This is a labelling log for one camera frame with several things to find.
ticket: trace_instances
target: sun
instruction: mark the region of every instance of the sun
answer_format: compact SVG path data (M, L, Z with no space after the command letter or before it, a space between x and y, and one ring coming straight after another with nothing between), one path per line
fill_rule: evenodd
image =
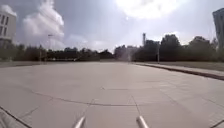
M116 0L129 17L154 19L173 12L184 0Z

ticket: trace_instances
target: white cloud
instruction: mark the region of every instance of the white cloud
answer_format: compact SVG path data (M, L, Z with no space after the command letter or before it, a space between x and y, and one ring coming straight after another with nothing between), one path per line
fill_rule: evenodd
M28 15L23 20L27 42L30 45L43 45L50 49L63 49L64 21L54 9L54 0L44 0L37 7L37 12Z
M15 11L13 11L9 5L1 5L0 9L1 9L1 11L4 11L4 12L7 12L14 16L17 16L17 13Z
M65 42L66 46L76 47L78 49L89 48L97 51L109 49L111 51L113 48L109 42L100 40L89 41L86 38L75 34L70 35Z
M163 39L163 37L167 34L175 34L176 37L179 39L180 43L182 45L186 45L188 44L192 39L193 39L193 36L191 35L188 35L184 32L180 32L180 31L173 31L173 32L167 32L167 33L161 33L160 35L149 35L148 36L148 39L151 39L151 40L155 40L155 41L161 41Z
M116 0L117 5L130 17L154 19L173 12L186 0Z

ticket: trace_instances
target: sky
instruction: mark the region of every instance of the sky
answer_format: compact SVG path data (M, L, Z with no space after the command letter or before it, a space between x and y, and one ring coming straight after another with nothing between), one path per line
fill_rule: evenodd
M77 47L112 51L115 46L161 41L176 34L181 44L216 36L212 12L223 0L0 0L17 16L14 42L47 49Z

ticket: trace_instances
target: lamp post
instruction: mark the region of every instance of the lamp post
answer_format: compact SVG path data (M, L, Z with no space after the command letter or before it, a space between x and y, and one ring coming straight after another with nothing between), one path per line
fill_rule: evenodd
M51 50L51 37L53 37L53 35L48 34L47 37L48 37L48 43L49 43L49 47L48 47L48 50L47 50L47 52L48 52L49 50Z
M40 46L39 46L39 50L40 50L40 53L39 53L39 61L40 61L40 63L41 63L41 59L42 59L42 53L41 53L41 51L42 51L42 47L41 47L41 43L40 43Z
M157 63L160 62L160 41L157 43Z

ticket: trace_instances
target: tiled ground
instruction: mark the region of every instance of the tiled ground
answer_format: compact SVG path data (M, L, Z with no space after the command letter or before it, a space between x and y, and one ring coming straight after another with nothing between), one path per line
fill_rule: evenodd
M0 106L34 128L209 128L224 119L224 81L126 63L0 69Z

